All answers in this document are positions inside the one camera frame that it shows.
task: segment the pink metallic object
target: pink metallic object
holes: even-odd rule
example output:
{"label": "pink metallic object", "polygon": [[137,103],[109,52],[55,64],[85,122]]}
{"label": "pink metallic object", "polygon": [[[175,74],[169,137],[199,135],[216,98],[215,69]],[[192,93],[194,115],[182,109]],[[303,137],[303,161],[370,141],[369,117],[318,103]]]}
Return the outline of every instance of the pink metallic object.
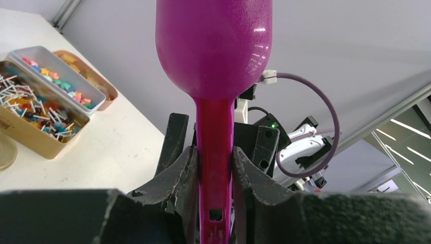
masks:
{"label": "pink metallic object", "polygon": [[229,242],[233,103],[265,69],[271,30],[272,0],[157,0],[160,63],[197,108],[204,244]]}

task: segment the purple cable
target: purple cable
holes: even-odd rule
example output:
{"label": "purple cable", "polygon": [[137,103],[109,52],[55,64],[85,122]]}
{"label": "purple cable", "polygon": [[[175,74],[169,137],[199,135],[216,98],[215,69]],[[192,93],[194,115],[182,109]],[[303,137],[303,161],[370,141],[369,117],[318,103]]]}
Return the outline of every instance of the purple cable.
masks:
{"label": "purple cable", "polygon": [[281,164],[280,162],[280,153],[278,153],[275,157],[275,161],[277,162],[277,166],[279,167],[280,171],[283,172],[285,175],[292,177],[292,178],[305,178],[308,177],[310,175],[316,174],[318,173],[320,170],[322,170],[323,168],[325,168],[326,165],[328,165],[329,161],[331,161],[331,159],[334,157],[335,152],[338,148],[338,143],[340,142],[340,134],[341,134],[341,129],[340,129],[340,122],[338,120],[338,115],[335,111],[334,106],[332,105],[331,101],[329,100],[329,98],[323,93],[322,90],[320,90],[317,86],[315,86],[313,83],[311,83],[310,81],[297,76],[297,75],[293,75],[293,74],[288,74],[288,73],[277,73],[277,78],[284,78],[284,79],[291,79],[291,80],[296,80],[306,86],[308,86],[309,88],[311,88],[315,93],[317,93],[317,95],[320,96],[320,98],[323,100],[323,102],[326,104],[326,106],[329,109],[329,112],[331,113],[332,116],[332,120],[334,123],[334,131],[335,131],[335,135],[334,135],[334,142],[332,144],[331,150],[329,150],[328,155],[326,156],[326,158],[318,165],[316,166],[314,169],[311,169],[308,172],[305,173],[299,173],[299,174],[294,174],[291,173],[289,171],[287,171]]}

